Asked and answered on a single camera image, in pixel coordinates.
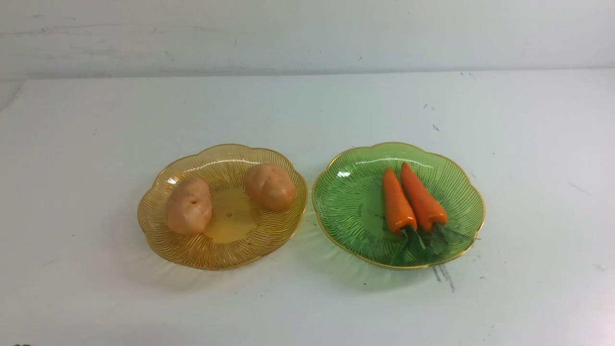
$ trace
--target brown potato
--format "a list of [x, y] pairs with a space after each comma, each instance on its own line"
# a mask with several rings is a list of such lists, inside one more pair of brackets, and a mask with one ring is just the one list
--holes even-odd
[[252, 200], [273, 211], [288, 209], [297, 194], [288, 173], [273, 163], [250, 167], [245, 172], [244, 183], [245, 192]]
[[203, 233], [212, 219], [209, 184], [197, 177], [181, 182], [167, 201], [167, 225], [180, 235]]

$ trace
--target scalloped plate rim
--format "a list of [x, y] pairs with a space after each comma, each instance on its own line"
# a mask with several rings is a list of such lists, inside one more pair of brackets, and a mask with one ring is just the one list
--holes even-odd
[[358, 257], [370, 264], [376, 265], [378, 267], [383, 267], [383, 268], [387, 268], [387, 269], [395, 269], [395, 270], [415, 270], [415, 269], [423, 269], [423, 268], [429, 268], [429, 267], [434, 267], [436, 265], [441, 265], [441, 264], [445, 264], [448, 262], [451, 262], [452, 260], [458, 259], [459, 257], [463, 256], [465, 253], [467, 253], [472, 246], [474, 246], [474, 243], [476, 243], [476, 240], [472, 241], [470, 243], [470, 245], [463, 251], [459, 252], [459, 254], [453, 256], [452, 258], [446, 259], [446, 260], [441, 260], [439, 262], [434, 262], [434, 263], [429, 263], [429, 264], [421, 264], [421, 265], [409, 265], [409, 266], [396, 266], [396, 265], [388, 265], [388, 264], [382, 264], [379, 262], [376, 262], [374, 260], [370, 260], [364, 256], [361, 256], [359, 254], [356, 254], [354, 252], [352, 252], [351, 250], [349, 250], [346, 246], [343, 246], [342, 244], [340, 244], [339, 242], [337, 242], [335, 239], [333, 239], [333, 237], [331, 237], [331, 235], [329, 235], [329, 233], [325, 230], [325, 227], [322, 225], [322, 220], [320, 219], [320, 210], [318, 209], [318, 207], [316, 206], [316, 197], [315, 197], [315, 187], [316, 184], [318, 184], [318, 181], [320, 180], [320, 178], [327, 173], [327, 171], [333, 166], [333, 164], [335, 163], [335, 161], [337, 161], [343, 154], [348, 153], [350, 151], [356, 151], [356, 150], [361, 150], [361, 149], [369, 149], [369, 148], [375, 148], [381, 145], [388, 145], [388, 144], [398, 144], [398, 145], [406, 145], [408, 147], [412, 147], [414, 149], [418, 149], [428, 155], [434, 155], [434, 156], [439, 156], [445, 160], [448, 160], [449, 162], [453, 163], [455, 166], [459, 167], [459, 169], [461, 170], [461, 172], [464, 174], [464, 176], [466, 177], [466, 180], [468, 182], [468, 184], [470, 185], [470, 187], [478, 194], [478, 197], [480, 198], [480, 203], [483, 206], [483, 217], [482, 217], [482, 221], [480, 223], [480, 226], [477, 228], [476, 232], [474, 232], [474, 238], [476, 238], [478, 236], [478, 234], [480, 233], [480, 231], [483, 228], [483, 225], [485, 224], [485, 217], [486, 217], [486, 207], [485, 207], [485, 200], [483, 199], [483, 196], [480, 194], [480, 191], [474, 186], [474, 184], [472, 184], [472, 181], [470, 179], [470, 177], [467, 175], [467, 172], [463, 169], [463, 167], [461, 167], [458, 163], [456, 163], [455, 161], [451, 160], [450, 158], [447, 158], [444, 155], [440, 155], [438, 153], [433, 153], [431, 151], [427, 151], [425, 149], [422, 149], [420, 147], [417, 147], [416, 145], [412, 145], [410, 143], [405, 143], [405, 142], [382, 142], [382, 143], [377, 143], [374, 145], [370, 145], [367, 147], [354, 147], [354, 148], [350, 148], [347, 150], [342, 151], [341, 153], [337, 154], [332, 160], [331, 162], [329, 162], [329, 164], [327, 165], [327, 168], [324, 169], [324, 171], [322, 171], [315, 179], [314, 183], [312, 184], [312, 193], [311, 193], [311, 197], [312, 197], [312, 205], [314, 207], [314, 211], [316, 213], [316, 219], [318, 220], [318, 224], [320, 226], [320, 229], [322, 230], [322, 232], [327, 236], [327, 238], [329, 238], [330, 241], [333, 242], [333, 244], [336, 244], [338, 247], [340, 247], [342, 250], [348, 252], [349, 254]]
[[[196, 153], [196, 154], [187, 155], [187, 156], [184, 156], [184, 157], [182, 157], [182, 158], [178, 158], [178, 159], [176, 159], [176, 160], [172, 161], [171, 163], [169, 163], [168, 165], [166, 165], [166, 166], [165, 166], [165, 167], [164, 167], [164, 168], [160, 171], [160, 173], [158, 173], [158, 175], [156, 175], [156, 178], [154, 178], [154, 182], [152, 183], [151, 187], [150, 187], [150, 188], [149, 188], [149, 189], [148, 189], [148, 190], [147, 190], [147, 191], [143, 194], [143, 196], [142, 196], [142, 197], [141, 197], [141, 199], [139, 200], [139, 205], [137, 206], [137, 221], [138, 221], [138, 223], [139, 223], [139, 228], [141, 228], [141, 231], [143, 232], [143, 234], [145, 234], [145, 229], [144, 229], [143, 225], [141, 224], [141, 221], [142, 221], [142, 220], [141, 220], [141, 218], [139, 217], [139, 210], [141, 209], [141, 206], [142, 206], [142, 204], [143, 204], [143, 200], [145, 199], [145, 197], [146, 197], [148, 194], [150, 194], [150, 193], [152, 192], [152, 190], [154, 190], [154, 189], [156, 188], [156, 183], [159, 181], [159, 179], [160, 179], [160, 177], [162, 176], [162, 174], [163, 174], [163, 173], [164, 173], [167, 169], [169, 169], [172, 165], [174, 165], [175, 163], [180, 162], [180, 161], [182, 161], [182, 160], [184, 160], [184, 159], [189, 159], [189, 158], [197, 157], [197, 156], [199, 156], [199, 155], [201, 155], [201, 154], [205, 153], [206, 151], [209, 151], [209, 150], [214, 149], [214, 148], [217, 148], [217, 147], [228, 147], [228, 146], [244, 147], [244, 148], [248, 148], [248, 149], [250, 149], [250, 150], [266, 150], [266, 151], [271, 151], [271, 152], [273, 152], [273, 153], [275, 153], [275, 154], [280, 155], [283, 159], [285, 159], [285, 160], [289, 163], [290, 167], [292, 167], [292, 169], [293, 169], [293, 172], [294, 172], [294, 173], [296, 173], [296, 174], [297, 174], [297, 176], [301, 179], [300, 181], [301, 181], [301, 182], [303, 183], [303, 185], [306, 187], [306, 190], [308, 189], [308, 183], [307, 183], [307, 181], [305, 180], [305, 178], [303, 177], [303, 175], [301, 175], [301, 173], [295, 169], [295, 165], [293, 165], [292, 161], [290, 161], [288, 157], [286, 157], [284, 154], [280, 153], [279, 151], [276, 151], [276, 150], [273, 150], [273, 149], [269, 149], [269, 148], [250, 147], [250, 146], [248, 146], [248, 145], [238, 144], [238, 143], [222, 143], [222, 144], [213, 145], [213, 146], [211, 146], [211, 147], [208, 147], [208, 148], [205, 148], [205, 149], [203, 149], [203, 150], [199, 151], [199, 152], [198, 152], [198, 153]], [[161, 255], [160, 255], [160, 254], [159, 254], [159, 253], [158, 253], [158, 252], [157, 252], [157, 251], [156, 251], [156, 250], [155, 250], [155, 249], [154, 249], [154, 248], [150, 245], [150, 243], [149, 243], [149, 239], [148, 239], [148, 237], [147, 237], [147, 236], [146, 236], [146, 238], [145, 238], [145, 239], [146, 239], [146, 242], [147, 242], [147, 244], [148, 244], [148, 247], [149, 247], [149, 248], [150, 248], [150, 249], [151, 249], [151, 250], [152, 250], [155, 254], [157, 254], [160, 258], [162, 258], [162, 259], [164, 259], [164, 260], [166, 260], [166, 261], [168, 261], [168, 262], [171, 262], [171, 263], [173, 263], [173, 264], [182, 265], [182, 266], [184, 266], [184, 267], [195, 268], [195, 269], [200, 269], [200, 270], [208, 270], [208, 271], [213, 271], [213, 272], [214, 272], [214, 271], [215, 271], [215, 272], [220, 272], [220, 271], [225, 271], [225, 270], [235, 269], [235, 268], [239, 268], [239, 267], [244, 267], [244, 266], [249, 265], [249, 264], [252, 264], [252, 263], [256, 262], [257, 260], [260, 260], [261, 258], [263, 258], [263, 257], [265, 257], [265, 256], [267, 256], [267, 255], [269, 255], [269, 254], [271, 254], [272, 252], [274, 252], [274, 251], [276, 251], [276, 250], [280, 249], [280, 248], [281, 248], [282, 246], [284, 246], [284, 245], [285, 245], [285, 244], [286, 244], [286, 243], [287, 243], [287, 242], [288, 242], [288, 241], [289, 241], [292, 237], [294, 237], [294, 235], [297, 233], [297, 230], [299, 230], [299, 228], [301, 227], [301, 223], [302, 223], [302, 221], [303, 221], [303, 215], [305, 215], [305, 211], [306, 211], [307, 206], [308, 206], [308, 204], [307, 204], [307, 203], [308, 203], [308, 202], [307, 202], [307, 201], [308, 201], [308, 196], [309, 196], [309, 193], [306, 193], [306, 197], [305, 197], [305, 199], [304, 199], [304, 201], [303, 201], [303, 209], [301, 210], [301, 213], [300, 213], [300, 215], [299, 215], [299, 220], [297, 221], [297, 226], [295, 227], [295, 229], [293, 230], [293, 232], [291, 233], [291, 235], [290, 235], [290, 236], [289, 236], [289, 237], [288, 237], [288, 238], [284, 241], [284, 243], [282, 243], [279, 247], [277, 247], [277, 248], [275, 248], [275, 249], [273, 249], [273, 250], [271, 250], [271, 251], [269, 251], [269, 252], [267, 252], [267, 253], [265, 253], [265, 254], [262, 254], [262, 255], [260, 255], [260, 256], [256, 256], [253, 260], [250, 260], [250, 261], [248, 261], [248, 262], [244, 262], [244, 263], [241, 263], [241, 264], [233, 265], [233, 266], [230, 266], [230, 267], [224, 267], [224, 268], [205, 268], [205, 267], [195, 267], [195, 266], [193, 266], [193, 265], [189, 265], [189, 264], [183, 264], [183, 263], [174, 262], [174, 261], [171, 261], [171, 260], [169, 260], [169, 259], [166, 259], [166, 258], [162, 257], [162, 256], [161, 256]]]

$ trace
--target ribbed plate pattern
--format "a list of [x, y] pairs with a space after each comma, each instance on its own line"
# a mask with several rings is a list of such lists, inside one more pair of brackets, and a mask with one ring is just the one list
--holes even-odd
[[444, 207], [448, 227], [476, 238], [485, 219], [485, 205], [465, 172], [448, 158], [397, 142], [353, 148], [333, 159], [312, 189], [320, 227], [342, 249], [387, 268], [425, 268], [463, 255], [473, 241], [451, 244], [429, 263], [415, 261], [407, 252], [408, 265], [389, 265], [401, 242], [384, 226], [382, 177], [387, 167], [399, 176], [403, 162]]
[[[227, 189], [243, 189], [245, 171], [260, 163], [274, 163], [288, 172], [297, 193], [291, 208], [283, 212], [260, 210], [255, 228], [231, 242], [217, 243], [205, 235], [176, 235], [168, 229], [165, 205], [178, 183], [188, 177], [201, 177], [210, 184], [212, 195]], [[282, 154], [237, 144], [217, 145], [163, 169], [141, 199], [137, 217], [149, 246], [162, 258], [194, 268], [224, 270], [258, 260], [286, 243], [301, 222], [307, 190], [303, 177]]]

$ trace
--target toy carrot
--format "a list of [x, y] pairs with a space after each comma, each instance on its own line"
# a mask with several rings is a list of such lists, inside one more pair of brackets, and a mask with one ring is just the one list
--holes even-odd
[[441, 226], [446, 225], [448, 222], [446, 211], [427, 191], [421, 179], [416, 176], [407, 163], [402, 164], [401, 178], [403, 189], [416, 212], [416, 218], [421, 228], [430, 233], [434, 228], [434, 223]]
[[397, 174], [391, 168], [384, 171], [383, 190], [384, 218], [391, 233], [401, 235], [402, 228], [406, 226], [416, 230], [415, 213], [403, 194]]

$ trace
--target white table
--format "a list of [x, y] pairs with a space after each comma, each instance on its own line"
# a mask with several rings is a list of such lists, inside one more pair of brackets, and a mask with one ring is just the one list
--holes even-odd
[[[4, 345], [615, 344], [615, 70], [29, 81], [0, 114]], [[295, 237], [228, 272], [147, 247], [139, 199], [220, 143], [313, 183], [337, 153], [410, 142], [459, 163], [481, 240], [396, 272]]]

